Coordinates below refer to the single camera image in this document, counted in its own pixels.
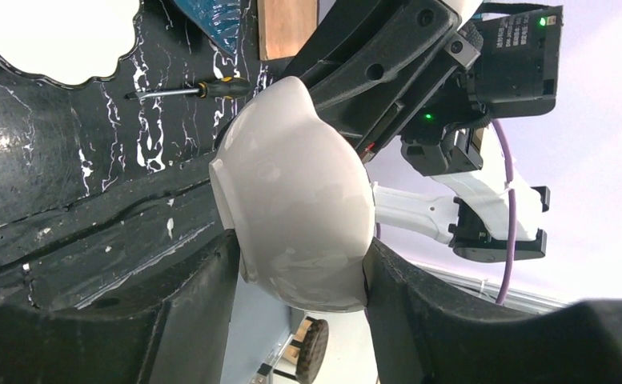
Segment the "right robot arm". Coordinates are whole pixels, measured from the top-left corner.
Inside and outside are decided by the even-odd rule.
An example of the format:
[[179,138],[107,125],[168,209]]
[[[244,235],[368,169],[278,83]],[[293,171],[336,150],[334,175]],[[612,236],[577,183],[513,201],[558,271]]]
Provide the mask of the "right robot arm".
[[377,220],[474,262],[546,253],[550,191],[508,178],[496,119],[556,104],[563,7],[484,1],[337,1],[285,69],[361,160],[393,139],[452,196],[376,187]]

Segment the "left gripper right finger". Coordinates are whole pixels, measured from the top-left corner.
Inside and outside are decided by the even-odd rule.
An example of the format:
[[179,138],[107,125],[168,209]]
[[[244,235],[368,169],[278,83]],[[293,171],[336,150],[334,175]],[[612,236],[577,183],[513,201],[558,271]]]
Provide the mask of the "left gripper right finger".
[[383,383],[622,383],[622,300],[526,314],[459,290],[379,239],[363,270]]

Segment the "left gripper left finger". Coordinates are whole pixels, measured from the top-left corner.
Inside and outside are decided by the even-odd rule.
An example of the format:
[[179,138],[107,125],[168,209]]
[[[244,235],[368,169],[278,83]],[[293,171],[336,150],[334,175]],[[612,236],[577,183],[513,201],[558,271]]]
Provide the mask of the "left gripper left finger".
[[225,230],[80,310],[0,301],[0,383],[217,383],[239,270]]

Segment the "white bowl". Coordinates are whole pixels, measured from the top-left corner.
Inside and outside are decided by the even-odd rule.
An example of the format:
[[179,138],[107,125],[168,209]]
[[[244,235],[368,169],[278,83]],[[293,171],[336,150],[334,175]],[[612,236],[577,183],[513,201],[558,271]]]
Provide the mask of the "white bowl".
[[371,183],[299,78],[282,78],[246,104],[223,135],[209,175],[221,222],[235,232],[245,282],[300,310],[366,307]]

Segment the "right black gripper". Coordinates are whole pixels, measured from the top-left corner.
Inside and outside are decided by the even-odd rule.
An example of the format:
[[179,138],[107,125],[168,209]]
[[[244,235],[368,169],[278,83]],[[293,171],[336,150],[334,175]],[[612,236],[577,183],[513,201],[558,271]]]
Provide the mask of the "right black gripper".
[[336,1],[283,76],[368,162],[469,59],[451,52],[478,1]]

